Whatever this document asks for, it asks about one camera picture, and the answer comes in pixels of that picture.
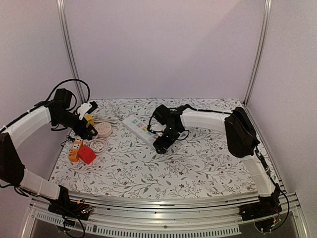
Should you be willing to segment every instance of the white wall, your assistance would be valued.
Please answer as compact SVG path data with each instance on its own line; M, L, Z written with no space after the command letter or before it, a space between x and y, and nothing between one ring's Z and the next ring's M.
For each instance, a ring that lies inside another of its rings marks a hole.
M0 125L4 125L45 99L71 73L55 0L0 1L0 31ZM41 128L18 149L26 167L45 178L65 136L49 128ZM29 199L12 188L0 189L0 237L18 237L28 204Z
M273 1L250 110L317 237L317 2Z
M242 99L264 0L65 2L93 98Z

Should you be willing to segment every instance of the wire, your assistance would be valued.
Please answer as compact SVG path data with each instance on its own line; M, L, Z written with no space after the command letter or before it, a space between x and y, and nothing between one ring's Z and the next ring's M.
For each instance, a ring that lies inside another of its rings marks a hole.
M66 140L64 140L60 145L61 147L64 147L64 145L66 144L67 141L71 141L71 142L75 142L75 138L71 137L70 135L66 136Z
M84 140L84 145L87 145L89 146L96 155L101 155L102 153L104 153L108 147L109 147L109 143L108 141L105 139L105 138L98 138L98 136L96 136L96 138L92 139L92 140ZM98 150L98 149L95 149L95 147L98 148L98 146L94 146L96 143L101 143L103 144L103 148Z
M28 115L30 112L34 111L35 109L43 106L45 104L45 102L47 102L50 97L52 96L53 92L60 86L62 85L63 83L66 83L66 82L70 82L70 81L77 81L77 82L81 82L83 83L86 87L87 87L87 91L88 91L88 97L87 97L87 101L89 101L89 98L90 98L90 88L88 86L88 84L81 80L81 79L77 79L77 78L71 78L71 79L67 79L67 80L64 80L62 82L60 82L57 86L54 87L54 89L50 92L49 96L45 99L45 101L42 101L42 102L39 102L37 103L33 108L31 108L30 110L28 110L27 112L23 113L22 115L20 115L19 117L17 117L16 119L14 119L13 121L9 122L6 126L4 126L1 130L0 130L0 133L4 132L8 127L12 126L14 123L16 123L17 121L19 121L20 119L22 119L23 117L25 117L26 115Z
M41 196L41 197L44 198L45 200L49 201L51 204L53 204L53 205L55 205L55 206L61 208L61 209L64 210L65 212L68 212L69 214L71 214L72 216L74 216L74 217L79 221L80 226L81 226L81 228L82 228L82 230L83 230L82 236L81 236L81 237L74 237L74 236L70 235L70 234L66 231L66 227L65 227L65 223L64 223L64 232L65 232L66 235L68 235L68 236L71 237L71 238L83 238L83 237L85 237L85 235L86 235L85 227L84 227L82 221L79 219L79 217L78 217L77 215L75 215L73 212L69 211L68 209L66 209L66 208L64 208L64 207L62 207L62 206L60 206L58 203L56 203L56 202L54 202L54 201L52 201L52 200L50 200L50 199L47 199L46 197L43 197L43 196Z
M2 185L0 184L0 188L6 188L6 187L10 187L10 186L13 186L13 185L7 184L7 185L2 186Z
M221 111L215 111L215 110L207 110L207 109L196 109L193 108L192 106L186 104L191 110L197 111L197 112L206 112L206 113L221 113L221 114L228 114L231 115L232 113L228 113L228 112L221 112Z
M272 177L270 177L270 180L272 181L272 183L275 186L277 186L276 183L274 182L274 180L272 179ZM275 230L279 229L286 222L286 220L288 218L288 215L289 215L289 210L290 210L289 200L288 200L288 198L287 198L287 196L286 196L286 194L284 192L282 192L281 190L280 190L280 192L282 193L282 195L285 197L285 199L287 201L287 214L286 214L286 217L283 220L283 222L277 228L274 227L274 229L272 231L275 231Z
M244 127L240 119L235 114L231 114L231 115L233 115L238 120L238 123L241 125L242 129L259 144L260 143L259 140L255 136L253 136L251 133L248 132L248 130Z
M104 118L97 118L93 117L95 123L101 123L101 122L108 122L111 126L119 126L120 119L104 119Z
M70 91L70 93L71 93L71 96L74 96L74 98L75 98L75 104L74 104L74 106L72 108L67 109L67 111L73 110L75 108L75 106L77 105L77 97L75 96L75 94L73 94L73 92Z
M23 197L29 197L28 195L25 194L25 192L23 192L22 190L20 190L18 187L14 187L14 191L15 191L17 194L19 194L19 195L21 195L21 196L23 196Z
M152 134L164 133L164 131L157 131L157 130L152 130L152 129L151 129L151 121L152 121L153 117L154 117L154 113L153 113L152 116L150 117L147 130L148 130L150 133L152 133Z
M182 139L177 139L178 141L186 140L186 139L187 139L187 137L189 136L189 130L184 130L184 131L187 131L187 132L188 132L188 134L187 134L184 138L182 138Z
M57 124L57 126L55 128L51 128L51 131L62 131L62 130L66 130L68 129L68 127L64 126L63 128L58 129L59 124Z
M70 79L61 81L58 85L56 85L56 86L53 88L53 90L50 92L49 96L46 98L45 101L47 102L47 101L50 99L50 97L52 96L53 92L54 92L60 85L62 85L62 84L64 84L64 83L67 83L67 82L70 82L70 81L80 82L80 83L82 83L82 84L84 84L84 85L86 86L87 91L88 91L88 97L87 97L86 102L88 102L89 99L90 99L90 88L89 88L88 84L87 84L85 81L83 81L83 80L81 80L81 79L77 79L77 78L70 78Z

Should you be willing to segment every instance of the electric outlet socket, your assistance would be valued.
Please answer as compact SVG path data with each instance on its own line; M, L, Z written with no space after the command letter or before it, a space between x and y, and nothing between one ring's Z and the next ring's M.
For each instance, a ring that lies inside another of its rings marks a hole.
M80 138L79 136L77 136L76 140L75 140L75 143L80 143L83 139Z
M73 147L72 147L72 149L74 149L74 150L78 150L78 149L79 149L79 147L80 147L80 144L74 144L74 145L73 145Z
M106 138L111 135L112 128L111 124L108 122L101 122L95 125L95 129L98 132L98 137L100 138Z

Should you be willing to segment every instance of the leaf pattern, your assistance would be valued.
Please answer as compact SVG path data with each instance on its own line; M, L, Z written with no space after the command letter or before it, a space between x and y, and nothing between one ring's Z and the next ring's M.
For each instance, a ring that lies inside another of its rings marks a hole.
M95 100L93 116L124 119L134 115L148 122L161 104L177 107L189 104L199 109L231 111L241 106L232 99L111 99ZM50 181L71 191L116 197L163 199L225 196L256 191L244 164L233 157L224 134L203 128L189 128L184 141L175 142L159 155L122 124L108 137L109 148L90 164L71 163L66 142ZM275 171L261 148L272 177Z

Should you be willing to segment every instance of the red block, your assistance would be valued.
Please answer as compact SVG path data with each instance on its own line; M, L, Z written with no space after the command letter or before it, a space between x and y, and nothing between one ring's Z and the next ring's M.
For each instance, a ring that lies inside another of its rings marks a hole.
M94 151L88 146L83 146L77 153L78 157L82 159L87 165L90 164L95 158L96 155Z

